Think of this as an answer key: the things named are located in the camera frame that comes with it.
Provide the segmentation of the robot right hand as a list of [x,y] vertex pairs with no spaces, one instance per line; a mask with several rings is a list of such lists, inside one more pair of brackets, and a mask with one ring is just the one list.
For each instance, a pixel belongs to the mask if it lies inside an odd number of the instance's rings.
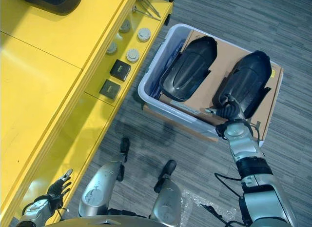
[[212,125],[220,125],[234,120],[245,120],[244,111],[237,99],[229,93],[216,93],[212,98],[213,106],[203,109]]

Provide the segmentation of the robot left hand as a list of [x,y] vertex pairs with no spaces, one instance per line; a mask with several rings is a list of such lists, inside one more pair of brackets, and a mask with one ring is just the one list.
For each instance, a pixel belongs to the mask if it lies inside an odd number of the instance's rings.
[[69,192],[70,188],[68,186],[72,183],[70,181],[72,172],[72,169],[67,170],[62,177],[49,186],[47,194],[52,197],[62,197]]

